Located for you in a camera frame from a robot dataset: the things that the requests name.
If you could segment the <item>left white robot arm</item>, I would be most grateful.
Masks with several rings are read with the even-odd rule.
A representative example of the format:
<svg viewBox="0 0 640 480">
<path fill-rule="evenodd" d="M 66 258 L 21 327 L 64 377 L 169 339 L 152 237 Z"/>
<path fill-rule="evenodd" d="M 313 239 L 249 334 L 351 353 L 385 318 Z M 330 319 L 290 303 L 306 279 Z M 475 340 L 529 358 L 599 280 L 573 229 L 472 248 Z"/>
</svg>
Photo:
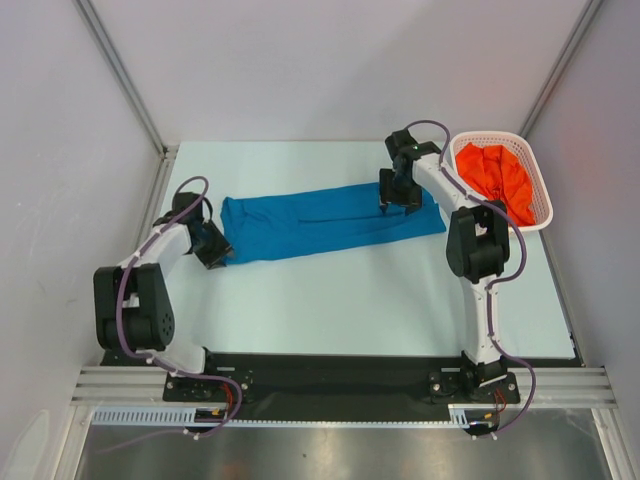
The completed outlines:
<svg viewBox="0 0 640 480">
<path fill-rule="evenodd" d="M 181 257 L 193 255 L 206 269 L 222 267 L 231 244 L 212 220 L 202 194 L 177 193 L 150 236 L 115 266 L 93 275 L 96 336 L 106 351 L 161 364 L 187 374 L 185 388 L 199 400 L 213 398 L 219 374 L 206 367 L 207 350 L 176 333 L 166 280 Z"/>
</svg>

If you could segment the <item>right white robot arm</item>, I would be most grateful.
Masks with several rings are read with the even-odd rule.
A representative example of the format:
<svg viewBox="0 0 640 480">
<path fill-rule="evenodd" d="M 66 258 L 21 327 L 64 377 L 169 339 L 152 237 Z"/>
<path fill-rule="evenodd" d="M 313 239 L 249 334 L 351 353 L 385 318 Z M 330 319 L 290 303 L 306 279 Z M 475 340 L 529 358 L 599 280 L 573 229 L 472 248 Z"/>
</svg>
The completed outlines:
<svg viewBox="0 0 640 480">
<path fill-rule="evenodd" d="M 507 375 L 493 345 L 495 301 L 489 293 L 510 257 L 506 207 L 475 193 L 446 163 L 443 149 L 432 141 L 418 142 L 407 128 L 392 132 L 385 146 L 392 166 L 379 171 L 381 211 L 396 205 L 412 214 L 426 206 L 423 193 L 428 192 L 449 219 L 446 261 L 461 281 L 467 325 L 461 388 L 469 399 L 484 401 Z"/>
</svg>

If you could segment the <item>blue t shirt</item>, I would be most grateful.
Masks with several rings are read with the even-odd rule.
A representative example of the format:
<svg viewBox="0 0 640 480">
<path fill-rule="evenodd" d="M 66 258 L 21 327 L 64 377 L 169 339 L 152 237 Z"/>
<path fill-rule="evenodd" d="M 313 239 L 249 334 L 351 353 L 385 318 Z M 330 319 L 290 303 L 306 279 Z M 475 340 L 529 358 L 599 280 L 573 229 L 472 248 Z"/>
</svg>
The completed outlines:
<svg viewBox="0 0 640 480">
<path fill-rule="evenodd" d="M 221 221 L 230 264 L 276 261 L 392 243 L 446 231 L 439 206 L 422 193 L 410 214 L 379 206 L 376 183 L 255 198 L 224 199 Z"/>
</svg>

